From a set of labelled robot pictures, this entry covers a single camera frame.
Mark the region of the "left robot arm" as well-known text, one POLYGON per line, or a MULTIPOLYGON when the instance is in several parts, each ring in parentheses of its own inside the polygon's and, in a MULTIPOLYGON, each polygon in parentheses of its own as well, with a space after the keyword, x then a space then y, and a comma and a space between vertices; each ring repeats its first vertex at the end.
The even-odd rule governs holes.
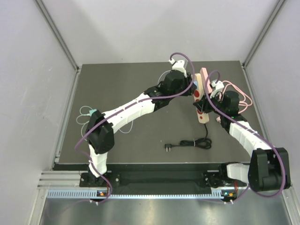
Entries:
POLYGON ((91 114, 86 129, 90 149, 90 180, 96 186, 106 182, 107 153, 114 144, 115 133, 126 124, 169 105, 178 96, 193 95, 195 75, 171 70, 158 85, 148 88, 132 101, 107 112, 91 114))

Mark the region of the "pink power strip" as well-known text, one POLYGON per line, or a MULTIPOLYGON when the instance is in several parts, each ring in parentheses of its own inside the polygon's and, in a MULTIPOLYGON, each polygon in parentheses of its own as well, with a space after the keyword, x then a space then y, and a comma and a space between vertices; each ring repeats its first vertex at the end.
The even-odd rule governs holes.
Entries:
POLYGON ((202 94, 205 93, 205 89, 207 89, 207 93, 210 94, 212 92, 212 88, 210 86, 210 80, 208 78, 208 71, 206 68, 201 68, 200 70, 201 75, 201 84, 199 85, 200 91, 202 94))

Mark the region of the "beige wooden power strip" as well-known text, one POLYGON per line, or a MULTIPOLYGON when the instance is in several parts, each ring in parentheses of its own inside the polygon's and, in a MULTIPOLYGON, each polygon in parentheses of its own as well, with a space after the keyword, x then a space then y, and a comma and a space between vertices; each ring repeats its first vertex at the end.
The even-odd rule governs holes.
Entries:
POLYGON ((194 91, 194 101, 196 103, 197 118, 200 123, 206 124, 209 122, 209 116, 207 113, 203 112, 204 87, 200 73, 195 74, 194 84, 196 85, 196 90, 194 91))

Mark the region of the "light teal charger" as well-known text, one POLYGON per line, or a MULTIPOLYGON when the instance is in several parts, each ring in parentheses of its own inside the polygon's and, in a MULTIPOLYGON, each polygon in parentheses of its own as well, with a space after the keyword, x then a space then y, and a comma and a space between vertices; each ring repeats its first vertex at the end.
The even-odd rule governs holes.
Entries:
POLYGON ((96 112, 97 109, 92 109, 92 110, 89 110, 89 116, 91 116, 94 112, 96 112))

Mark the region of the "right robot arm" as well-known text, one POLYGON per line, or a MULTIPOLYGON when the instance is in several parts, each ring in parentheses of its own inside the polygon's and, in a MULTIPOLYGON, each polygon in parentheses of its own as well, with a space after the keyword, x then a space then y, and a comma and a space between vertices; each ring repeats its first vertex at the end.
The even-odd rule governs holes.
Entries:
POLYGON ((251 157, 248 165, 237 162, 222 164, 219 181, 228 186, 239 180, 247 183, 255 192, 288 189, 291 179, 287 150, 271 147, 251 128, 239 113, 239 101, 238 93, 226 91, 221 96, 203 96, 194 102, 199 112, 218 114, 221 126, 251 157))

